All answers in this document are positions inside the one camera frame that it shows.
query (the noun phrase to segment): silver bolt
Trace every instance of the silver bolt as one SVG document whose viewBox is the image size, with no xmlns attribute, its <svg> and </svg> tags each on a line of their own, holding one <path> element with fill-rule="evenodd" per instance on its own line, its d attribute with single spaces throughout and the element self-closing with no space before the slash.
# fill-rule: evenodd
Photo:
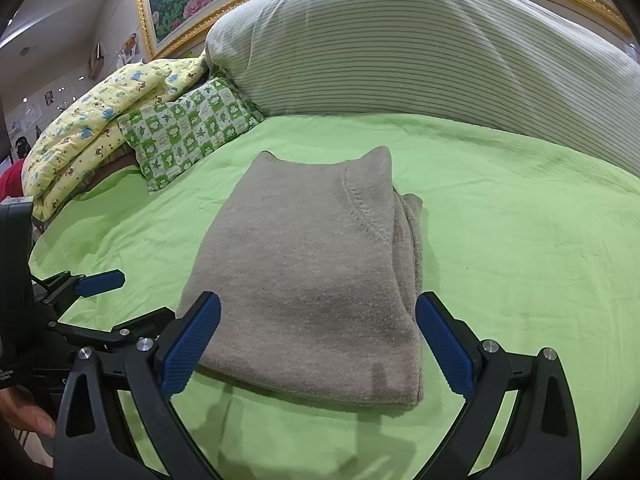
<svg viewBox="0 0 640 480">
<path fill-rule="evenodd" d="M 154 345 L 154 340 L 149 339 L 148 337 L 142 337 L 136 343 L 136 348 L 141 352 L 147 352 L 151 350 L 151 347 Z"/>
<path fill-rule="evenodd" d="M 91 357 L 92 353 L 94 353 L 94 349 L 92 349 L 90 346 L 85 346 L 84 348 L 78 350 L 78 358 L 88 359 L 89 357 Z"/>
<path fill-rule="evenodd" d="M 485 339 L 482 341 L 482 348 L 489 354 L 495 354 L 500 349 L 500 345 L 493 339 Z"/>
<path fill-rule="evenodd" d="M 542 351 L 542 355 L 550 361 L 555 361 L 558 358 L 558 352 L 556 352 L 553 348 L 545 348 Z"/>
</svg>

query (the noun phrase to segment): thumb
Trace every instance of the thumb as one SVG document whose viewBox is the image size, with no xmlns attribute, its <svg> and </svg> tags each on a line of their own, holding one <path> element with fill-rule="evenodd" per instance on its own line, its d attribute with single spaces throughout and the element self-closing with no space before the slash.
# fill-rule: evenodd
<svg viewBox="0 0 640 480">
<path fill-rule="evenodd" d="M 0 414 L 16 430 L 32 431 L 53 438 L 53 419 L 27 395 L 15 388 L 0 390 Z"/>
</svg>

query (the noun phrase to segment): painted flower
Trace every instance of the painted flower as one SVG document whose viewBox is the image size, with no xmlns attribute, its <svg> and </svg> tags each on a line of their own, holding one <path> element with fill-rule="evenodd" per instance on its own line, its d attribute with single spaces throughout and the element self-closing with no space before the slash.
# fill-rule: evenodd
<svg viewBox="0 0 640 480">
<path fill-rule="evenodd" d="M 190 18 L 194 14 L 198 13 L 201 9 L 208 6 L 212 0 L 189 0 L 184 6 L 184 12 L 182 15 L 184 19 Z"/>
</svg>

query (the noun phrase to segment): striped fabric cover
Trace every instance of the striped fabric cover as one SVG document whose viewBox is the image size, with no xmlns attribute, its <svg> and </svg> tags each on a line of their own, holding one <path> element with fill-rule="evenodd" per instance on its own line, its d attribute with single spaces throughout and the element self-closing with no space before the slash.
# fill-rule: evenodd
<svg viewBox="0 0 640 480">
<path fill-rule="evenodd" d="M 267 115 L 413 112 L 640 175 L 640 66 L 528 0 L 251 0 L 207 50 Z"/>
</svg>

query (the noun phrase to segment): yellow blanket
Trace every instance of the yellow blanket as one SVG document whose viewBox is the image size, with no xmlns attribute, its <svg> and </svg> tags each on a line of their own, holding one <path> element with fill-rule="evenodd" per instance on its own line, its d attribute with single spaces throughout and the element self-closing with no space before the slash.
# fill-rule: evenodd
<svg viewBox="0 0 640 480">
<path fill-rule="evenodd" d="M 170 102 L 207 69 L 206 57 L 128 64 L 98 83 L 37 140 L 22 168 L 33 215 L 46 221 L 84 177 L 125 142 L 115 118 L 148 102 Z"/>
</svg>

